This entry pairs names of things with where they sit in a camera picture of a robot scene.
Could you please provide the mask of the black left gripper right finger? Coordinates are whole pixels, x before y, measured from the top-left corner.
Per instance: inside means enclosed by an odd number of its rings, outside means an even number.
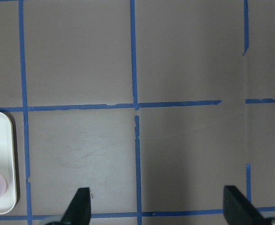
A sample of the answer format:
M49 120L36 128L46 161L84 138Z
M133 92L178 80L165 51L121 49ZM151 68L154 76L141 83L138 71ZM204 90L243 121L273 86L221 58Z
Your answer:
M223 216L229 225L264 225L265 219L236 186L223 188Z

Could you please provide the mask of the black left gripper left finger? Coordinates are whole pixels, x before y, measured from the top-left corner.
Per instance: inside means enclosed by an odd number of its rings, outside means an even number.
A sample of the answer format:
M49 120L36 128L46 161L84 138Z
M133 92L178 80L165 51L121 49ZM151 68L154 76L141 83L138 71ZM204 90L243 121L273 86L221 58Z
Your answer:
M90 189L79 188L65 211L61 223L63 225L88 225L91 214Z

